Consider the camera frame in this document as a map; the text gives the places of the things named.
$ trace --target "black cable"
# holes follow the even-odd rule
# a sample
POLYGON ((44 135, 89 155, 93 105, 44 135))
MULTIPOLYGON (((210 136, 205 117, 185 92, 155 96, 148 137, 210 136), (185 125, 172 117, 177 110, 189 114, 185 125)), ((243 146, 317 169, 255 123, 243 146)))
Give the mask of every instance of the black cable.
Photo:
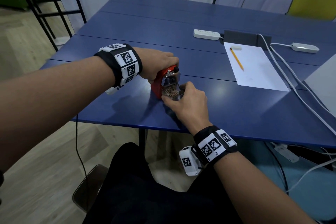
POLYGON ((79 160, 82 163, 83 169, 84 169, 84 173, 85 173, 85 181, 86 181, 86 213, 89 211, 89 181, 87 180, 87 175, 86 175, 86 170, 85 170, 85 166, 84 163, 79 155, 78 152, 78 147, 77 147, 77 141, 78 141, 78 115, 76 115, 76 152, 78 155, 79 160))
POLYGON ((264 142, 264 144, 265 144, 267 150, 269 150, 269 152, 273 155, 273 157, 275 158, 275 160, 277 161, 277 163, 278 163, 278 165, 279 165, 279 167, 280 167, 280 169, 281 169, 281 172, 282 172, 282 175, 283 175, 283 179, 284 179, 284 181, 285 181, 286 194, 289 196, 289 192, 288 192, 288 183, 287 183, 286 175, 285 175, 285 172, 284 172, 284 170, 283 170, 283 168, 282 168, 282 165, 280 164, 278 158, 275 156, 275 154, 272 152, 272 150, 268 147, 267 143, 264 142))

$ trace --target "pencil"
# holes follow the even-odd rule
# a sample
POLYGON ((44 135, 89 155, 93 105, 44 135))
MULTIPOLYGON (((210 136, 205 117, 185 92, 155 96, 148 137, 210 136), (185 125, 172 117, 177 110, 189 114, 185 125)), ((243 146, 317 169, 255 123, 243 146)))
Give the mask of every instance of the pencil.
POLYGON ((240 63, 239 59, 237 58, 237 56, 235 55, 235 53, 233 52, 233 49, 230 47, 230 51, 232 52, 234 58, 237 60, 240 68, 244 71, 243 65, 240 63))

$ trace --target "power strip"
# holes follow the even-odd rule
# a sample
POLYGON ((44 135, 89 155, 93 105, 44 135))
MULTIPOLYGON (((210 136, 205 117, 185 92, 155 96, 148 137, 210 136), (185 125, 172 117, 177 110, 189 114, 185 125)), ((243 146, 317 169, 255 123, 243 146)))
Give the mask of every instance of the power strip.
POLYGON ((218 32, 194 29, 194 37, 197 38, 218 40, 220 36, 221 35, 218 32))

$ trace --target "red pencil sharpener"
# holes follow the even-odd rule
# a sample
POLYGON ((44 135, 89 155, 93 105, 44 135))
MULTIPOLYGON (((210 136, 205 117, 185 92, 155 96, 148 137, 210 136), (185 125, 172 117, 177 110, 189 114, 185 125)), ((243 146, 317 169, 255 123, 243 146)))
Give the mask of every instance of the red pencil sharpener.
POLYGON ((150 87, 158 99, 161 99, 162 95, 166 95, 172 100, 180 100, 184 93, 179 86, 180 76, 178 66, 168 67, 157 73, 150 87))

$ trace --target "white sensor device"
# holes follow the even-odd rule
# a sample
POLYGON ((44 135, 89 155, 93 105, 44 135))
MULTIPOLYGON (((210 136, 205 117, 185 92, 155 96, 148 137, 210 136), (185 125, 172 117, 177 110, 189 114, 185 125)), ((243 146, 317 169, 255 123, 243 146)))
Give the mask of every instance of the white sensor device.
POLYGON ((197 38, 218 40, 220 36, 221 35, 218 32, 194 29, 194 37, 197 37, 197 38))
POLYGON ((297 52, 309 52, 309 53, 316 53, 320 50, 315 45, 299 44, 299 43, 292 43, 292 49, 297 52))
POLYGON ((202 166, 199 159, 191 151, 191 146, 184 147, 180 150, 179 155, 184 171, 188 176, 196 176, 200 173, 202 166))

